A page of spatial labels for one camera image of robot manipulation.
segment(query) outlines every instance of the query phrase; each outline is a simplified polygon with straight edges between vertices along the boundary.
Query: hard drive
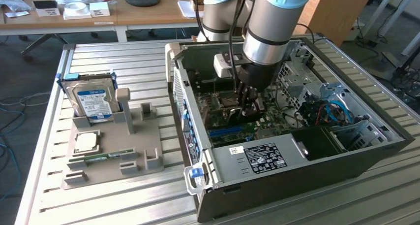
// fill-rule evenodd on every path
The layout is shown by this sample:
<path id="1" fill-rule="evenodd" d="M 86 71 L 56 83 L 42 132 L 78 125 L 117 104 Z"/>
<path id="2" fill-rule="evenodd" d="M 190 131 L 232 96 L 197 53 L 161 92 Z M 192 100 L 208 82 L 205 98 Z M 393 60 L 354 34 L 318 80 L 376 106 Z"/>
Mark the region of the hard drive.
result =
<path id="1" fill-rule="evenodd" d="M 58 84 L 68 96 L 77 117 L 88 117 L 90 123 L 113 119 L 112 113 L 120 112 L 116 100 L 114 73 L 80 75 L 65 74 Z"/>

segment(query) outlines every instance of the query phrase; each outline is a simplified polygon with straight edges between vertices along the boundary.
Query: desk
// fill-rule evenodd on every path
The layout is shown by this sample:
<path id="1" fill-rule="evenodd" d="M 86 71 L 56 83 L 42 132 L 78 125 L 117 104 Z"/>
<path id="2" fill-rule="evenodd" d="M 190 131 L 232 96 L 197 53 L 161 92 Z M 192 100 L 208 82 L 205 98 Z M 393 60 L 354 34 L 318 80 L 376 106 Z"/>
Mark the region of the desk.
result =
<path id="1" fill-rule="evenodd" d="M 164 45 L 182 41 L 80 44 L 74 49 L 64 50 L 58 73 L 64 70 L 92 73 L 112 68 L 118 76 L 118 87 L 130 89 L 129 106 L 138 106 L 142 102 L 152 102 L 156 106 L 165 169 L 88 187 L 60 189 L 73 109 L 54 83 L 17 225 L 198 225 L 194 202 L 185 189 L 165 82 Z M 205 225 L 376 225 L 410 224 L 420 220 L 420 117 L 333 44 L 320 40 L 316 46 L 416 140 L 357 178 Z M 329 82 L 334 80 L 329 72 L 320 72 L 320 75 Z"/>
<path id="2" fill-rule="evenodd" d="M 34 0 L 24 0 L 32 5 Z M 109 5 L 110 16 L 93 17 L 88 19 L 64 20 L 61 16 L 38 17 L 36 11 L 29 15 L 6 18 L 1 14 L 0 34 L 45 34 L 72 32 L 114 31 L 118 42 L 126 42 L 125 31 L 136 29 L 182 28 L 196 27 L 196 20 L 182 17 L 177 7 L 178 0 L 161 0 L 152 7 L 134 7 L 125 0 L 114 0 L 117 3 Z"/>

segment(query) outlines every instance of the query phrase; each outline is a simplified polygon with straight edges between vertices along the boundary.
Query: aluminum table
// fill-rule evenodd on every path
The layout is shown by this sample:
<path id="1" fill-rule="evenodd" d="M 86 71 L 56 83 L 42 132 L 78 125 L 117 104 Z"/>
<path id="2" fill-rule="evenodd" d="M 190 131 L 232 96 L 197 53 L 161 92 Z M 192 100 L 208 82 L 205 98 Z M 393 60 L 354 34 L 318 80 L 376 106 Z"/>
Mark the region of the aluminum table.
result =
<path id="1" fill-rule="evenodd" d="M 197 224 L 194 202 L 182 178 L 165 81 L 164 45 L 178 41 L 81 44 L 62 51 L 60 73 L 112 69 L 118 87 L 130 89 L 130 107 L 142 102 L 152 102 L 157 107 L 165 169 L 146 176 L 60 189 L 73 109 L 54 84 L 16 224 Z M 357 178 L 206 224 L 378 225 L 410 224 L 420 220 L 418 115 L 332 43 L 322 40 L 316 46 L 416 141 Z M 320 74 L 326 81 L 334 80 L 330 73 Z"/>

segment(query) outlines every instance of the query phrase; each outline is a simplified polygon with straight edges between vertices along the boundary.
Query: white cable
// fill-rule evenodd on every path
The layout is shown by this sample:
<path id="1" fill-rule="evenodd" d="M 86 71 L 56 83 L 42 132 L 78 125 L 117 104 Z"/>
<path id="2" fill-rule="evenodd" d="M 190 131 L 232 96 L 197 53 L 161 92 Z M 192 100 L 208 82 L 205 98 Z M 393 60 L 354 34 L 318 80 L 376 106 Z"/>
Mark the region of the white cable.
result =
<path id="1" fill-rule="evenodd" d="M 42 96 L 42 95 L 49 95 L 49 94 L 50 94 L 50 92 L 36 93 L 36 94 L 33 94 L 33 95 L 30 95 L 30 96 L 22 97 L 22 98 L 21 98 L 17 102 L 14 102 L 14 103 L 1 103 L 1 102 L 0 102 L 0 105 L 2 105 L 2 106 L 12 106 L 12 105 L 20 104 L 21 106 L 26 106 L 26 107 L 40 106 L 40 105 L 46 104 L 48 101 L 45 101 L 45 102 L 42 102 L 42 103 L 34 103 L 34 104 L 25 104 L 24 101 L 30 100 L 33 97 Z"/>

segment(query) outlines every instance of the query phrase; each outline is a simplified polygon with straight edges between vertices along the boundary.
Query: circuit board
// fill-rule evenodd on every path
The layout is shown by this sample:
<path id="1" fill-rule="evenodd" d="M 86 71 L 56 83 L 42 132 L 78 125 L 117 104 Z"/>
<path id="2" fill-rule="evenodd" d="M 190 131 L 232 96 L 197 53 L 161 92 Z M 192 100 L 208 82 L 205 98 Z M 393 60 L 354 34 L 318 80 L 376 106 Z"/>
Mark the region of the circuit board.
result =
<path id="1" fill-rule="evenodd" d="M 238 109 L 233 91 L 197 92 L 196 100 L 213 147 L 285 134 L 294 128 L 284 119 L 270 91 L 262 93 L 266 111 L 257 121 L 230 125 L 228 115 Z"/>

